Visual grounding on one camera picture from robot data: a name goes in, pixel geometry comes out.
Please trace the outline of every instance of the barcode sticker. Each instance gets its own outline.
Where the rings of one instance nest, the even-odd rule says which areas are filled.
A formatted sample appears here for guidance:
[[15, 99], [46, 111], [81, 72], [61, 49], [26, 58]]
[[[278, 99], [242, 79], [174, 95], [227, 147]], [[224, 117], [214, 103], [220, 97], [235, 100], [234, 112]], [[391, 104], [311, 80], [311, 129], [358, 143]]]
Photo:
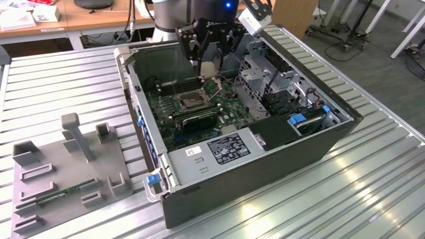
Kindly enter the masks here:
[[62, 27], [62, 28], [42, 29], [41, 31], [47, 32], [47, 31], [63, 31], [63, 30], [65, 30], [65, 28]]
[[196, 155], [198, 153], [202, 153], [202, 147], [196, 146], [194, 148], [187, 149], [188, 156]]

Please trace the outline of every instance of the blue tab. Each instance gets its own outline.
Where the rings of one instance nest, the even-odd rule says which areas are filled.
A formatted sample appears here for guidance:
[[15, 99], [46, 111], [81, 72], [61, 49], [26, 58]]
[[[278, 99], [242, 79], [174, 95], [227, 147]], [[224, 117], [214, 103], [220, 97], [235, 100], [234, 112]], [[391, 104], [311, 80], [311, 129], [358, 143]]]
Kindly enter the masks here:
[[307, 121], [307, 118], [303, 114], [296, 114], [290, 118], [290, 121], [294, 125], [296, 125], [298, 123]]
[[162, 176], [160, 176], [160, 174], [150, 175], [147, 179], [148, 179], [148, 185], [150, 185], [150, 186], [152, 186], [152, 185], [155, 185], [155, 184], [158, 184], [158, 183], [162, 182]]
[[331, 112], [330, 106], [324, 106], [323, 110], [324, 110], [326, 113], [330, 113]]
[[144, 119], [142, 118], [142, 116], [139, 116], [138, 126], [143, 126], [144, 124], [146, 124]]

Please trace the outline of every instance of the circuit board on tray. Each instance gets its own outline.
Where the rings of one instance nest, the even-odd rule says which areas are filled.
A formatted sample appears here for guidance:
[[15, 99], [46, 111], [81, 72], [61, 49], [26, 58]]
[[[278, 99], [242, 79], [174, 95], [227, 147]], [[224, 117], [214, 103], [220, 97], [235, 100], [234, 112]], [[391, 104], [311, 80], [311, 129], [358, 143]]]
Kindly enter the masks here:
[[234, 82], [224, 77], [211, 78], [199, 86], [172, 86], [172, 92], [166, 92], [156, 88], [147, 92], [147, 98], [168, 151], [231, 133], [255, 121], [235, 94]]

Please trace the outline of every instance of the metal rail surface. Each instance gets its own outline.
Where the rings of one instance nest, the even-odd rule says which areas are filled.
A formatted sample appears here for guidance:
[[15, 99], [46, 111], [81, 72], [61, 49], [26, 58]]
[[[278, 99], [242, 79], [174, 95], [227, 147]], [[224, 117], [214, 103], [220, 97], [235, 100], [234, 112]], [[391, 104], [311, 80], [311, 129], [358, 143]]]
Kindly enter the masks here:
[[148, 172], [126, 105], [114, 47], [14, 58], [0, 101], [0, 238], [10, 237], [11, 146], [62, 139], [59, 116], [77, 112], [82, 131], [118, 129], [135, 194], [34, 238], [424, 238], [424, 136], [283, 28], [268, 34], [366, 116], [318, 163], [191, 222], [166, 229], [147, 200]]

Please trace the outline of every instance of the white box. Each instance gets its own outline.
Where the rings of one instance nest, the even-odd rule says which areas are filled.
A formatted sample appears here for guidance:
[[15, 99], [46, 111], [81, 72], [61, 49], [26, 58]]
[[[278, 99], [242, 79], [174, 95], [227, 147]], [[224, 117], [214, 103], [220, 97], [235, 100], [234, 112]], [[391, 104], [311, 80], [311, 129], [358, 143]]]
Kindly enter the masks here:
[[272, 17], [267, 16], [262, 21], [259, 21], [252, 15], [250, 9], [246, 9], [239, 16], [239, 21], [244, 25], [250, 34], [255, 36], [272, 23]]
[[58, 6], [37, 6], [33, 12], [37, 22], [59, 21], [61, 12]]
[[31, 12], [22, 9], [11, 9], [0, 14], [2, 31], [17, 30], [21, 28], [34, 27], [35, 22]]
[[319, 9], [316, 7], [315, 12], [314, 12], [314, 18], [312, 18], [311, 25], [320, 27], [323, 21], [326, 20], [327, 14], [328, 13], [323, 9]]

